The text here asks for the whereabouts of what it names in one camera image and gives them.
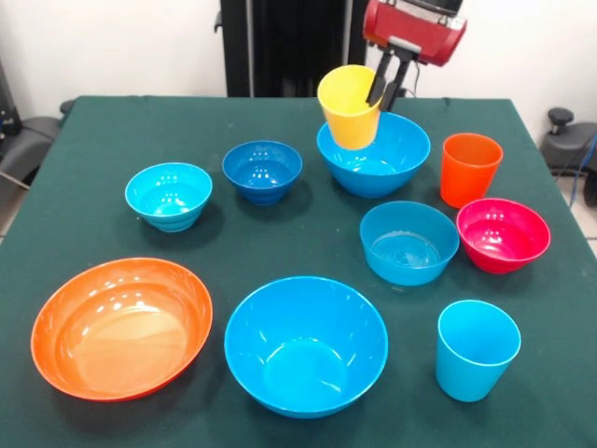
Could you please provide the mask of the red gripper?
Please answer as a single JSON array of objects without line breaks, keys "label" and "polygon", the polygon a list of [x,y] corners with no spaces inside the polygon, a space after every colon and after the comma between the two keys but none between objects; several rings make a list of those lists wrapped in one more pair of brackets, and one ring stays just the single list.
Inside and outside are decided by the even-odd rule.
[{"label": "red gripper", "polygon": [[[467,20],[459,15],[461,1],[370,1],[363,36],[381,49],[403,49],[423,64],[442,66],[455,52],[465,34]],[[390,112],[402,87],[411,57],[400,60],[395,78],[386,86],[385,73],[393,57],[384,50],[368,92],[368,105],[381,99],[381,112]]]}]

